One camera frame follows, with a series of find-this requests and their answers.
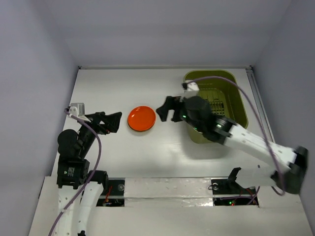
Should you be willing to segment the orange red plate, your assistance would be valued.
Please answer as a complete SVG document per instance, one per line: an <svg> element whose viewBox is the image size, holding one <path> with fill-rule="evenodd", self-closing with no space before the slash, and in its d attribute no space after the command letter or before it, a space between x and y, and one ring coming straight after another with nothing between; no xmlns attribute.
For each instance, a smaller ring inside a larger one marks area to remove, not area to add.
<svg viewBox="0 0 315 236"><path fill-rule="evenodd" d="M148 106L138 106L128 115L127 122L156 122L155 111Z"/></svg>

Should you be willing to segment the black teal plate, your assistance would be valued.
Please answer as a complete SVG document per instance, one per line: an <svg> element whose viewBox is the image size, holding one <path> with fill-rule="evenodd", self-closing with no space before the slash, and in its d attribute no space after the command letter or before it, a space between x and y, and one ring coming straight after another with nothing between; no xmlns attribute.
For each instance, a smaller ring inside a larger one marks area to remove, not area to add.
<svg viewBox="0 0 315 236"><path fill-rule="evenodd" d="M135 132L149 131L154 125L155 125L155 122L145 122L145 123L128 122L129 128Z"/></svg>

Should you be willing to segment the beige patterned plate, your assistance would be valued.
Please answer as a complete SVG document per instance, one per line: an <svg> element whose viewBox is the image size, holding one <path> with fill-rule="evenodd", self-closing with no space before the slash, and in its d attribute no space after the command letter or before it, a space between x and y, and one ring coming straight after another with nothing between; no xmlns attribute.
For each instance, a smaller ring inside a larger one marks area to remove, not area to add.
<svg viewBox="0 0 315 236"><path fill-rule="evenodd" d="M150 134L151 132L152 132L151 129L145 130L145 131L130 130L130 133L132 133L134 135L146 135L146 134Z"/></svg>

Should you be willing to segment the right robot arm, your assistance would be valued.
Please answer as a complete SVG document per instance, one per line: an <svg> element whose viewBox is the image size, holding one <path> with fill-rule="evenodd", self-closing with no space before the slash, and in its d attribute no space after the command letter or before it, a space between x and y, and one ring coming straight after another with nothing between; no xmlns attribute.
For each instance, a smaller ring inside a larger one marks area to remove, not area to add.
<svg viewBox="0 0 315 236"><path fill-rule="evenodd" d="M199 96L181 98L168 96L157 108L160 120L167 120L174 111L173 122L184 121L207 140L238 149L268 165L267 168L234 168L225 186L237 193L251 186L278 187L289 194L300 194L308 167L308 150L283 147L249 132L234 120L212 112L210 103Z"/></svg>

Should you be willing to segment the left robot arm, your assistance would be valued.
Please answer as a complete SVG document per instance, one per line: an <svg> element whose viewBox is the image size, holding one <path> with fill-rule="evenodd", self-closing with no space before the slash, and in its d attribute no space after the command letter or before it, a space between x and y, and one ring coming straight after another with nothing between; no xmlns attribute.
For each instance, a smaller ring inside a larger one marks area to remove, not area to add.
<svg viewBox="0 0 315 236"><path fill-rule="evenodd" d="M91 213L109 188L107 172L97 170L102 152L100 135L117 133L122 113L85 115L74 106L64 112L81 127L79 131L64 130L58 136L59 213L48 234L85 236Z"/></svg>

